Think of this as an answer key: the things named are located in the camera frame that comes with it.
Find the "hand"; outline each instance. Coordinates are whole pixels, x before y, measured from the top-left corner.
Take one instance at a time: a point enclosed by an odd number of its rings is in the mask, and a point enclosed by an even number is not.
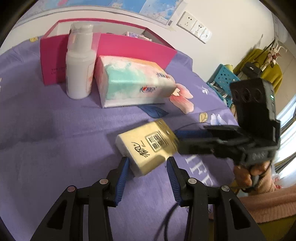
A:
[[[240,188],[247,188],[252,186],[252,176],[259,176],[266,172],[270,164],[270,161],[266,161],[262,164],[255,164],[249,171],[244,167],[235,166],[233,173],[235,175],[236,182]]]

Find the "white wall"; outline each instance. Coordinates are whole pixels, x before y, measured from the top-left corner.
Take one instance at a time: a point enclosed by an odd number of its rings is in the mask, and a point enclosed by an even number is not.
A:
[[[177,27],[176,23],[173,25],[175,31],[170,31],[126,15],[72,10],[53,13],[16,27],[0,48],[0,54],[26,39],[45,34],[59,19],[116,19],[150,28],[174,48],[189,55],[193,59],[193,71],[204,81],[208,81],[219,64],[236,66],[256,44],[259,43],[257,47],[264,48],[274,38],[272,14],[259,0],[191,0],[186,11],[213,32],[207,44],[203,44],[190,33]]]
[[[291,35],[288,35],[288,39],[283,45],[292,53],[292,55],[296,58],[296,44],[292,39]]]

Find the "blue leaf print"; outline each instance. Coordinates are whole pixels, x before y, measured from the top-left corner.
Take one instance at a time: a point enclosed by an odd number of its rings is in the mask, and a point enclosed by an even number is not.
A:
[[[163,109],[154,105],[139,105],[138,107],[152,118],[162,118],[168,114]]]

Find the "pastel tissue pack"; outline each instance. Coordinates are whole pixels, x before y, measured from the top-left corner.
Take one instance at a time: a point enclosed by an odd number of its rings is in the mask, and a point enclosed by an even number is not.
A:
[[[164,103],[176,89],[174,79],[154,62],[100,56],[97,65],[103,108]]]

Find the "black device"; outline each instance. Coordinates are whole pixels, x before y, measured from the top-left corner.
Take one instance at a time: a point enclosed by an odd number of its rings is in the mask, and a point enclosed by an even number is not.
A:
[[[180,207],[189,207],[184,241],[208,240],[208,204],[214,205],[215,241],[266,241],[255,220],[228,186],[205,186],[178,168],[173,157],[167,160],[167,172],[175,201]]]
[[[31,241],[83,241],[83,206],[89,206],[89,241],[113,241],[108,207],[121,201],[129,159],[122,158],[117,169],[90,187],[69,186],[48,211]],[[215,241],[266,241],[247,209],[228,186],[207,187],[186,170],[179,169],[173,157],[167,172],[176,202],[189,207],[184,241],[207,241],[208,204],[214,205]]]
[[[83,207],[89,206],[89,241],[113,241],[108,207],[121,201],[129,159],[90,187],[69,186],[39,224],[31,241],[83,241]]]
[[[180,154],[213,154],[231,158],[250,169],[272,160],[280,145],[273,86],[261,78],[230,84],[239,126],[205,126],[201,131],[177,131]],[[253,187],[259,177],[252,177]]]
[[[249,78],[260,78],[262,75],[262,70],[258,68],[255,64],[251,62],[245,63],[245,65],[242,68],[242,72]]]

